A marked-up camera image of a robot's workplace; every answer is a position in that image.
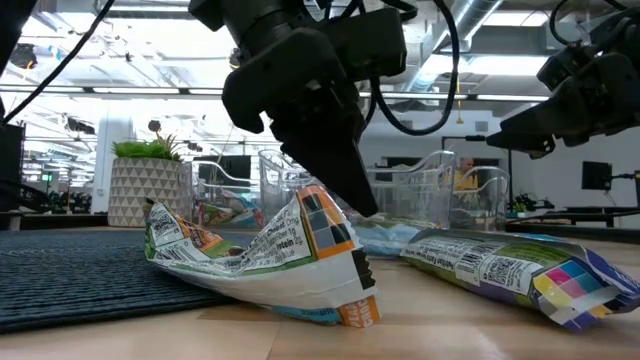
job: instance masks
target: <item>yellow shirt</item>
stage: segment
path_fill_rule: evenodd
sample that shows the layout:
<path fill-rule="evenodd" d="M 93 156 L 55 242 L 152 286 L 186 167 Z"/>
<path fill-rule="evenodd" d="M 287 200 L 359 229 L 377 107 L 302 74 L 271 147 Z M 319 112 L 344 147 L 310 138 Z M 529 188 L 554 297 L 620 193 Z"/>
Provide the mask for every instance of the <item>yellow shirt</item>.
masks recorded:
<path fill-rule="evenodd" d="M 454 190 L 477 190 L 478 189 L 478 177 L 477 176 L 467 176 L 464 180 L 462 177 L 463 173 L 460 171 L 456 171 L 455 178 L 453 179 Z"/>

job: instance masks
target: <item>person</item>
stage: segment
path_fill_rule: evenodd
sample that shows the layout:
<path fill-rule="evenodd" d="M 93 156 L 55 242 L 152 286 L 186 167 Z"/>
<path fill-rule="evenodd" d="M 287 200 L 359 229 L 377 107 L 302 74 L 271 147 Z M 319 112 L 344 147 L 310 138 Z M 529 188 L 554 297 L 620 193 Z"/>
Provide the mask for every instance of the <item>person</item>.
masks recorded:
<path fill-rule="evenodd" d="M 473 165 L 473 158 L 460 158 L 460 166 L 458 167 L 453 180 L 454 190 L 478 189 L 478 176 L 476 174 L 470 174 L 469 176 L 464 177 L 464 175 L 473 168 Z"/>

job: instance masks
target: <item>wooden table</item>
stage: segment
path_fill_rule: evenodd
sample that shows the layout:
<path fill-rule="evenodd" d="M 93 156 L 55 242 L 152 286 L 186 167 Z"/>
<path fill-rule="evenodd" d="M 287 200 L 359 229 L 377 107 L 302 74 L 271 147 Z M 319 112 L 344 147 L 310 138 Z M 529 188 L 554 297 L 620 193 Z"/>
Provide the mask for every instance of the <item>wooden table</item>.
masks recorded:
<path fill-rule="evenodd" d="M 581 241 L 640 279 L 640 246 Z M 319 326 L 250 305 L 0 337 L 0 359 L 640 359 L 640 310 L 571 334 L 410 266 L 372 260 L 380 324 Z"/>

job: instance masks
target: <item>woven rug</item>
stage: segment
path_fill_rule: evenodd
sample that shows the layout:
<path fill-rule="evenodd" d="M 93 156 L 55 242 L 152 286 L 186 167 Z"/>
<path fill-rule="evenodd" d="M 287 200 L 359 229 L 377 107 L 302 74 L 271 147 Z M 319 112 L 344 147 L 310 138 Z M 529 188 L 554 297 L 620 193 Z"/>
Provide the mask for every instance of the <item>woven rug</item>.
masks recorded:
<path fill-rule="evenodd" d="M 146 261 L 142 231 L 0 232 L 0 333 L 234 301 Z"/>

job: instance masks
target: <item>geometric white planter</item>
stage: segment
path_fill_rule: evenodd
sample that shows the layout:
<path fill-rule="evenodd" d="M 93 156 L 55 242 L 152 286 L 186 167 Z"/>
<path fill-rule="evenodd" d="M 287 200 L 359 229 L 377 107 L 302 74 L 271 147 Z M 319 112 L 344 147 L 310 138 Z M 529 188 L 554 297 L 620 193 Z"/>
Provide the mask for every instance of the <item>geometric white planter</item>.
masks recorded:
<path fill-rule="evenodd" d="M 149 158 L 113 161 L 109 190 L 110 226 L 144 227 L 146 198 L 191 219 L 191 164 Z"/>

